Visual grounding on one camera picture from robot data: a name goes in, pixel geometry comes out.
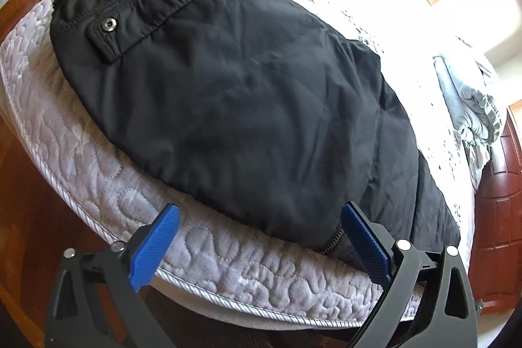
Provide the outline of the folded grey comforter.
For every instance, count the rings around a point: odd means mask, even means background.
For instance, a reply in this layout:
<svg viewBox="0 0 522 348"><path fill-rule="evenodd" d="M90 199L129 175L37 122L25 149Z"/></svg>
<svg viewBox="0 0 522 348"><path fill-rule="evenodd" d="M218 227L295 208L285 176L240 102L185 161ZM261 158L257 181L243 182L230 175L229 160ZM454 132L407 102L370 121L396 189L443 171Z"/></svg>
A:
<svg viewBox="0 0 522 348"><path fill-rule="evenodd" d="M444 41L434 67L456 137L465 150L471 184L478 188L491 146L506 121L500 78L481 52L458 37Z"/></svg>

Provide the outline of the black pants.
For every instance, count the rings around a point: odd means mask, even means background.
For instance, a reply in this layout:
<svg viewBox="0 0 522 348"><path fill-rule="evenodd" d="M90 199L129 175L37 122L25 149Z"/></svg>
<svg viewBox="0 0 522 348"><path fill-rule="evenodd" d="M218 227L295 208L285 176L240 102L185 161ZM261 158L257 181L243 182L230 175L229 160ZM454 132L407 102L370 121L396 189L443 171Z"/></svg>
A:
<svg viewBox="0 0 522 348"><path fill-rule="evenodd" d="M54 0L57 61L152 177L330 252L350 201L421 250L460 231L380 59L292 0Z"/></svg>

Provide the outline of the grey quilted bedspread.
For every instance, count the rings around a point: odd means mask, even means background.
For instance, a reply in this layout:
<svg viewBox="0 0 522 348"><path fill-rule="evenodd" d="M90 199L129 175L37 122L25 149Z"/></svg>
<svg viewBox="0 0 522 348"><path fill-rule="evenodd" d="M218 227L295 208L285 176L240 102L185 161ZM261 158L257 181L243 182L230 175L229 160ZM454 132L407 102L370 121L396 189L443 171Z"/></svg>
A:
<svg viewBox="0 0 522 348"><path fill-rule="evenodd" d="M450 121L431 52L398 62L337 0L293 0L380 53L385 74L406 103L435 183L456 219L459 251L471 257L473 198L465 150ZM36 3L1 45L1 102L36 168L79 218L103 239L128 237L177 201L181 226L158 271L159 288L206 313L239 322L347 328L361 324L382 290L363 272L233 222L147 177L96 128L58 68L51 46L52 0Z"/></svg>

